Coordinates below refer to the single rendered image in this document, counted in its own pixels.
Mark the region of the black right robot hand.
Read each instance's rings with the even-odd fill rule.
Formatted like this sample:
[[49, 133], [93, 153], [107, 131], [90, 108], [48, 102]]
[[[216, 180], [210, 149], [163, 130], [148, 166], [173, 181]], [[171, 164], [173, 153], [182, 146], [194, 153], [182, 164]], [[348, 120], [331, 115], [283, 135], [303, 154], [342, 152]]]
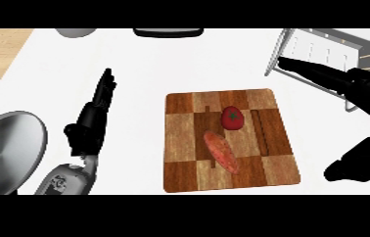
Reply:
[[[341, 71], [326, 65], [285, 57], [278, 58], [278, 65], [286, 71], [297, 72], [338, 95], [370, 116], [370, 71], [353, 68]], [[328, 181], [370, 181], [370, 137], [342, 155], [325, 171]]]

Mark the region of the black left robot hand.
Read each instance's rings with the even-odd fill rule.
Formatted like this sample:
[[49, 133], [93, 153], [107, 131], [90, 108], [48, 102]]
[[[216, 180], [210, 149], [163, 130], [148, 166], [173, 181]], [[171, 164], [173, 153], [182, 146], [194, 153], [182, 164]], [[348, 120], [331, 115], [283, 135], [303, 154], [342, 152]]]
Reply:
[[84, 105], [77, 122], [68, 124], [64, 129], [73, 156], [96, 156], [101, 153], [115, 87], [117, 83], [114, 82], [111, 69], [107, 69], [98, 84], [93, 100]]

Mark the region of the red tomato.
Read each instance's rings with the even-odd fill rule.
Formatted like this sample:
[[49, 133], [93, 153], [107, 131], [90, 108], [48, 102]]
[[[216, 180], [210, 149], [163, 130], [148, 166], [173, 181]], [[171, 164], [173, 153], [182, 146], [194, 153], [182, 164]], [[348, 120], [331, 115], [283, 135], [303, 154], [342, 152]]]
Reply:
[[227, 130], [239, 130], [245, 125], [245, 116], [235, 106], [223, 110], [222, 125]]

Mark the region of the checkered wooden cutting board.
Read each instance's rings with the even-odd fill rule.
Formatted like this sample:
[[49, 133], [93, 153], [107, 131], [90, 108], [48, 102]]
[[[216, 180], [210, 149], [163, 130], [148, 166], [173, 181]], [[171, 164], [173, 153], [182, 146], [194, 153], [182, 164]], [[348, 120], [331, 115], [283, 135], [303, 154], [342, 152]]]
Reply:
[[[222, 125], [223, 110], [245, 116], [239, 130]], [[204, 132], [220, 134], [238, 159], [239, 173], [216, 162]], [[273, 91], [269, 89], [176, 93], [166, 103], [164, 189], [189, 192], [301, 182]]]

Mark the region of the grey round bowl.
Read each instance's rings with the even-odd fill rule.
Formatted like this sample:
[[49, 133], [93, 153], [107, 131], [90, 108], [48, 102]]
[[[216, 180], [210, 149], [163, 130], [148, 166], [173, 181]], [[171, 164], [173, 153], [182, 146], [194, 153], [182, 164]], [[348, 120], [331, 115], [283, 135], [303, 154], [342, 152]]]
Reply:
[[82, 38], [90, 35], [96, 29], [95, 28], [59, 28], [58, 33], [67, 38]]

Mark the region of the orange sweet potato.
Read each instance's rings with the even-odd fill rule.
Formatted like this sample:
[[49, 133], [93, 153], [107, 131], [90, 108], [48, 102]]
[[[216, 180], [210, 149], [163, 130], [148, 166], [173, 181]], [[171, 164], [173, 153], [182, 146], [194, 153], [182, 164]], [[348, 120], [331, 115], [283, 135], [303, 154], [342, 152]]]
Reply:
[[239, 173], [238, 159], [235, 157], [232, 147], [226, 138], [216, 132], [207, 130], [204, 132], [204, 141], [210, 154], [223, 168], [233, 174]]

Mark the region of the black flat appliance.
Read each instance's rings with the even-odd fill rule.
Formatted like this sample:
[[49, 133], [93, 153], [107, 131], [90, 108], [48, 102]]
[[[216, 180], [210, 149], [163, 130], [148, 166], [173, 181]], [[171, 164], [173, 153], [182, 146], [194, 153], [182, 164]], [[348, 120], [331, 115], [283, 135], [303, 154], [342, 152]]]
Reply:
[[135, 34], [143, 37], [183, 38], [196, 37], [202, 34], [202, 28], [136, 28]]

